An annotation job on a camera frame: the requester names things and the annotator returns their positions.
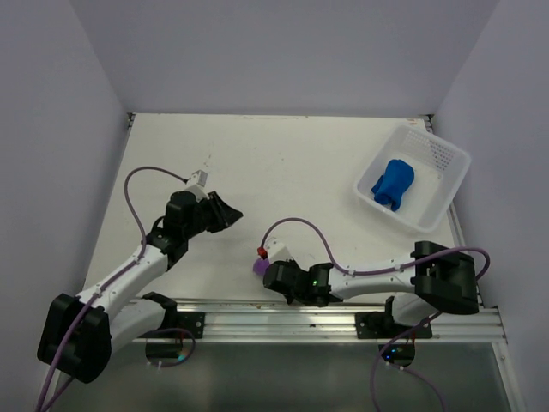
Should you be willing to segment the purple towel black trim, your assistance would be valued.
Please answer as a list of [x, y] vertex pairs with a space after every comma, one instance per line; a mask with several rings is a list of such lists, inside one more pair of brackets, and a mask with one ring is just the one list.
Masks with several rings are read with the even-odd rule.
[[269, 265], [270, 265], [270, 262], [267, 258], [266, 259], [258, 258], [253, 263], [252, 270], [256, 275], [264, 276], [267, 269], [268, 269], [268, 267], [269, 267]]

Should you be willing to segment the blue towel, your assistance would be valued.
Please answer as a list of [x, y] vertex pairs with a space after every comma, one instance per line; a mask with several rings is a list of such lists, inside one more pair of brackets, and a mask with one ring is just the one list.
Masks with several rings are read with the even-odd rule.
[[371, 188], [374, 201], [388, 206], [393, 212], [401, 207], [403, 195], [410, 188], [415, 179], [413, 168], [400, 159], [391, 160], [385, 168], [384, 174]]

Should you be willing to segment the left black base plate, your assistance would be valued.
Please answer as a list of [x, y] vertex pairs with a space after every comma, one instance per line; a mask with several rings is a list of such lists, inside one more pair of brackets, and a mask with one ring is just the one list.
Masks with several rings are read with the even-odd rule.
[[205, 313], [178, 312], [177, 326], [191, 332], [195, 339], [202, 339], [205, 327]]

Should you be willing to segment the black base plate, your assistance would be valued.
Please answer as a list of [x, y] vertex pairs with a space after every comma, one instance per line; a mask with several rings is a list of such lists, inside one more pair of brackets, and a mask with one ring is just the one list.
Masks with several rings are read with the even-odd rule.
[[391, 339], [411, 329], [397, 324], [385, 312], [356, 312], [354, 320], [358, 339]]
[[191, 332], [195, 339], [202, 339], [205, 327], [205, 313], [178, 312], [177, 326]]

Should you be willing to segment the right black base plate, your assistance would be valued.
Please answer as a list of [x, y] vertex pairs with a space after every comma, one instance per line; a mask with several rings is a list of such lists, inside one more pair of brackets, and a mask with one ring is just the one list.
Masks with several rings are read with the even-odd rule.
[[356, 312], [354, 320], [358, 339], [391, 339], [411, 329], [397, 324], [385, 312]]

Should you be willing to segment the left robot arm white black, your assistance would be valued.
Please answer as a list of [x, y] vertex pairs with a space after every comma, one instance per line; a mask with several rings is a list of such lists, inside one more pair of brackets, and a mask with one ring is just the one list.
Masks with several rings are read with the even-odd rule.
[[37, 357], [82, 383], [94, 381], [112, 354], [137, 337], [176, 336], [174, 300], [155, 292], [139, 297], [188, 251], [200, 233], [218, 233], [243, 213], [212, 191], [172, 193], [166, 211], [131, 257], [103, 281], [76, 296], [60, 294], [50, 305]]

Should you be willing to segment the white plastic basket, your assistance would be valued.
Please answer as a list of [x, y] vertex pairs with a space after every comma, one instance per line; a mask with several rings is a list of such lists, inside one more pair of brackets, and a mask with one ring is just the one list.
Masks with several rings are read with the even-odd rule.
[[466, 151], [407, 124], [396, 126], [353, 183], [357, 198], [404, 227], [433, 232], [470, 167]]

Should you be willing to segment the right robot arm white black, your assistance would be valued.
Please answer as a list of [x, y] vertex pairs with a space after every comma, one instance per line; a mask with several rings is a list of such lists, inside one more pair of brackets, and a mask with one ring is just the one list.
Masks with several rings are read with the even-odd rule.
[[282, 295], [289, 305], [326, 307], [363, 295], [387, 294], [378, 323], [395, 337], [438, 312], [479, 312], [473, 258], [463, 247], [446, 248], [430, 241], [417, 242], [408, 256], [360, 271], [335, 263], [304, 270], [275, 239], [258, 249], [253, 271], [266, 289]]

